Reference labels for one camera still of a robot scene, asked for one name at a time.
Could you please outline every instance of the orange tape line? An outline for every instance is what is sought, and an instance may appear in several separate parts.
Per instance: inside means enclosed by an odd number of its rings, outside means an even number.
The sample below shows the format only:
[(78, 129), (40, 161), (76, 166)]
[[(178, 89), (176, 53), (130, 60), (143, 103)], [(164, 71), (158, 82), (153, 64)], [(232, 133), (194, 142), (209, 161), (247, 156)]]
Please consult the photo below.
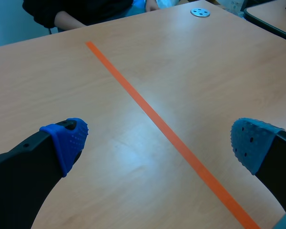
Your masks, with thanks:
[(162, 131), (166, 138), (173, 144), (178, 152), (196, 171), (200, 178), (209, 186), (227, 209), (246, 229), (259, 229), (260, 227), (245, 212), (245, 210), (236, 202), (236, 200), (225, 190), (219, 181), (210, 173), (209, 170), (199, 161), (175, 132), (166, 124), (166, 122), (157, 114), (157, 112), (143, 99), (136, 89), (124, 78), (124, 76), (114, 67), (114, 65), (101, 53), (101, 51), (92, 43), (86, 42), (88, 48), (102, 62), (107, 70), (114, 76), (120, 85), (144, 110), (156, 126)]

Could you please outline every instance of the textured rubber pad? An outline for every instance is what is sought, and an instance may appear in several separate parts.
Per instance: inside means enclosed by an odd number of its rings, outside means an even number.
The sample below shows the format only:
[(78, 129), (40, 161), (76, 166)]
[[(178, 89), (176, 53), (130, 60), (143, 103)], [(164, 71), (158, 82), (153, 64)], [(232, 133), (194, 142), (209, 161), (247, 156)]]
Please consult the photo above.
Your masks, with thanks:
[(231, 129), (231, 144), (238, 161), (252, 175), (259, 170), (276, 134), (284, 130), (250, 118), (240, 118)]

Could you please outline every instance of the blue rubber fingertip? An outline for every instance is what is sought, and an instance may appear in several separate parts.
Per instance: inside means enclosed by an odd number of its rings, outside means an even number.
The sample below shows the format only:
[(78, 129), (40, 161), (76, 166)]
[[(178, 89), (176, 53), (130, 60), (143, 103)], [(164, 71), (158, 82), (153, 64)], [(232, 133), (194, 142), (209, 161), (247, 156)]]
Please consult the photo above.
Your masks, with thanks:
[(52, 136), (56, 156), (61, 166), (62, 177), (67, 176), (72, 169), (76, 156), (84, 149), (88, 135), (88, 126), (80, 118), (68, 118), (76, 121), (76, 127), (68, 130), (57, 124), (50, 124), (40, 128)]
[(252, 175), (259, 170), (276, 134), (284, 130), (250, 118), (240, 118), (231, 129), (231, 144), (238, 161)]

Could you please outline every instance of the another desk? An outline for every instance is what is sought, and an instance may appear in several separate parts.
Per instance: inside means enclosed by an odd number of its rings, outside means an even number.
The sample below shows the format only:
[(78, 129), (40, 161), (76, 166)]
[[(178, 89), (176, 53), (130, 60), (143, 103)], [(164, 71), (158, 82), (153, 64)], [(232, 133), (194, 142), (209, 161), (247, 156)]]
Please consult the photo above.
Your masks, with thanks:
[(286, 39), (286, 0), (275, 0), (244, 10), (251, 23)]
[(33, 229), (243, 228), (87, 41), (261, 228), (278, 222), (284, 211), (235, 158), (230, 129), (244, 116), (286, 129), (286, 41), (197, 1), (0, 47), (0, 153), (67, 117), (90, 129)]

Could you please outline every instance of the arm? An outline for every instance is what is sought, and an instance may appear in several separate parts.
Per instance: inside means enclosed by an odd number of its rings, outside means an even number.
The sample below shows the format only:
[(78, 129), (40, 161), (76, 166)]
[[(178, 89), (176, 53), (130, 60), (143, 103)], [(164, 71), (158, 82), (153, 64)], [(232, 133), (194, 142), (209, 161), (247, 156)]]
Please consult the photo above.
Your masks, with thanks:
[(159, 10), (159, 6), (156, 0), (146, 0), (145, 5), (146, 12)]
[(81, 27), (85, 27), (83, 23), (76, 20), (65, 11), (60, 11), (56, 14), (54, 25), (62, 30), (73, 30)]
[(24, 0), (22, 7), (46, 28), (71, 30), (85, 26), (64, 11), (63, 0)]

